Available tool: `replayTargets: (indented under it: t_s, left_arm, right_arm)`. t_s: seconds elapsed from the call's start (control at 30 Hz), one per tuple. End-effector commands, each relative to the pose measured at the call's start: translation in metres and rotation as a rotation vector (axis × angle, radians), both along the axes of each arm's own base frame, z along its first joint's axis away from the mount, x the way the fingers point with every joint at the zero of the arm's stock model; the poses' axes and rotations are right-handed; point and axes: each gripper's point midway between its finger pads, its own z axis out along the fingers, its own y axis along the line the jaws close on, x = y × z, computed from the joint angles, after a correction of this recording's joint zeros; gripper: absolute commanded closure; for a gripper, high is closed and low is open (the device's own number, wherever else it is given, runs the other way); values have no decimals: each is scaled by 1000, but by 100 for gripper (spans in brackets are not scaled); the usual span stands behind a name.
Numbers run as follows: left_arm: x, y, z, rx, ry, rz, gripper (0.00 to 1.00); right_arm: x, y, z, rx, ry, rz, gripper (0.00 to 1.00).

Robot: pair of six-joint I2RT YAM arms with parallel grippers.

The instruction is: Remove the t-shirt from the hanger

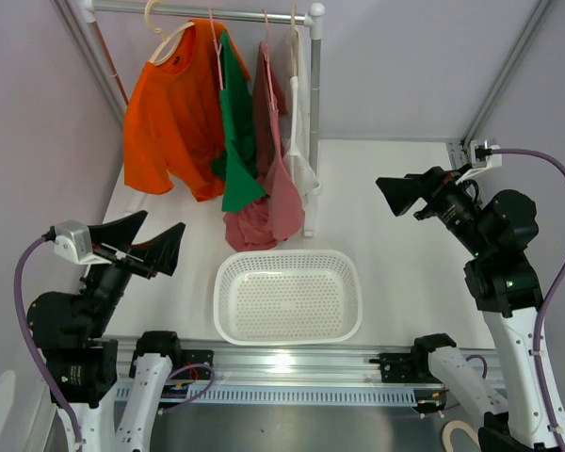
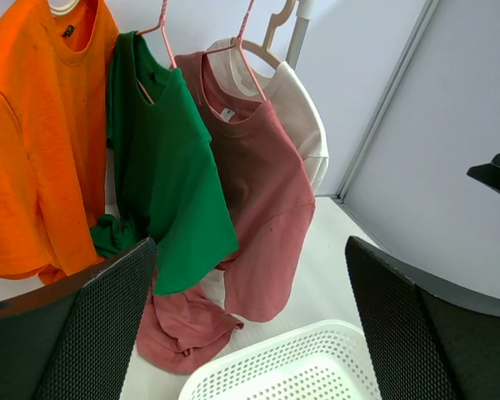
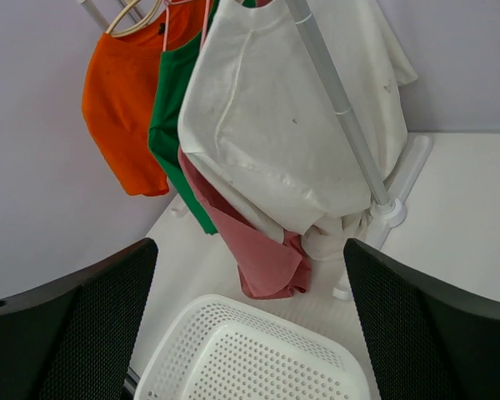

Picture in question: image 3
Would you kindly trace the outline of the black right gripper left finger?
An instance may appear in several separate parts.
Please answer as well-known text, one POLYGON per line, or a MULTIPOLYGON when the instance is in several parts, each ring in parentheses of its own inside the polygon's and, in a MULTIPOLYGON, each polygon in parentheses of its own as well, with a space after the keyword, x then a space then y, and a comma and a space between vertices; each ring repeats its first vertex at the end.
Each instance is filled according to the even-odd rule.
POLYGON ((144 238, 0 299, 0 399, 119 399, 157 257, 144 238))

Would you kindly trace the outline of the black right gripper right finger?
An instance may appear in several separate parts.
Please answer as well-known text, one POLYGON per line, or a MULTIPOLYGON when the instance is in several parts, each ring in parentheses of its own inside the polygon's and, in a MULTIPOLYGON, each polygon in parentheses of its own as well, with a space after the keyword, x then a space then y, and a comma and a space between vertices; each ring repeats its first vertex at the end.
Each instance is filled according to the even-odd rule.
POLYGON ((500 399, 500 302, 350 238, 347 275, 383 399, 500 399))

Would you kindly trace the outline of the pink t shirt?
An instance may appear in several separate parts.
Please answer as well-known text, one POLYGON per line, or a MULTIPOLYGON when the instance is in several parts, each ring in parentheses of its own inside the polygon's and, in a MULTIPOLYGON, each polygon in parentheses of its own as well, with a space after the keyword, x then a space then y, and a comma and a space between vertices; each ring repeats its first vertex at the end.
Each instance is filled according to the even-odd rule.
POLYGON ((312 266, 301 236, 284 230, 281 242, 259 232, 203 177, 183 151, 178 161, 201 206, 237 262, 243 293, 252 299, 290 298, 306 293, 312 266))

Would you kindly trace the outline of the orange t shirt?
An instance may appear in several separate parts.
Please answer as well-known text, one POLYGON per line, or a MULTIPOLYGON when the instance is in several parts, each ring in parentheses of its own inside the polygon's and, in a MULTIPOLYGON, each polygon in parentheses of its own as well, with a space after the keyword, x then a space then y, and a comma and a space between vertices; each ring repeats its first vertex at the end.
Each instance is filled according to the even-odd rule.
POLYGON ((107 165, 130 196, 162 196, 169 186, 148 148, 163 52, 162 12, 125 37, 104 33, 88 65, 82 115, 107 165))

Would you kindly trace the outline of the white t shirt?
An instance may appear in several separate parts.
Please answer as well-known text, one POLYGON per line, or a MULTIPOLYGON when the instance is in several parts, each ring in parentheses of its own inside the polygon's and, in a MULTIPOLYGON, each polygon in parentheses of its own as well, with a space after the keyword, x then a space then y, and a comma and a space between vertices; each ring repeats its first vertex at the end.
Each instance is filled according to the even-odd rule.
MULTIPOLYGON (((389 175, 408 131, 399 89, 416 80, 374 1, 312 1, 372 156, 389 175)), ((259 232, 341 257, 370 222, 371 193, 288 6, 222 1, 178 121, 192 165, 259 232)))

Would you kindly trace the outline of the green t shirt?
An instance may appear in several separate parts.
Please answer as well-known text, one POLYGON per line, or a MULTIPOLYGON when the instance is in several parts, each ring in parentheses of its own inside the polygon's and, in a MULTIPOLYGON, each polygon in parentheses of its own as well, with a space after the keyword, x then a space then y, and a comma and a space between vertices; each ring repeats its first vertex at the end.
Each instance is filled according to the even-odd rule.
MULTIPOLYGON (((208 27, 218 8, 214 2, 208 27)), ((178 116, 200 49, 196 37, 177 50, 162 52, 148 146, 203 231, 215 234, 218 230, 195 198, 178 161, 178 116)))

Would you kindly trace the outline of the beige wooden hanger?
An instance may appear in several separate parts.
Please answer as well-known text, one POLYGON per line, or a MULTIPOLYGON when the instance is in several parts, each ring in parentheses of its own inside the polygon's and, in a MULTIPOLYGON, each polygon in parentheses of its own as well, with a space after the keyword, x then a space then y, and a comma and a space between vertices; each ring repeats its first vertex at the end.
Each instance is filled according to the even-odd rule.
POLYGON ((115 38, 122 38, 146 28, 163 10, 161 0, 118 0, 117 5, 121 9, 105 29, 106 34, 115 38))

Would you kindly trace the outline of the pink hanger of green shirt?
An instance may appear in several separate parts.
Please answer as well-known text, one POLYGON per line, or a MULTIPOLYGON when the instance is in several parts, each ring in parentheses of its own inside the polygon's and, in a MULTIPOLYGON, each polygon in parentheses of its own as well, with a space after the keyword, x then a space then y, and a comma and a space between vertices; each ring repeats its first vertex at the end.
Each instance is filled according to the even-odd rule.
POLYGON ((162 51, 174 51, 197 38, 203 46, 214 1, 164 1, 162 51))

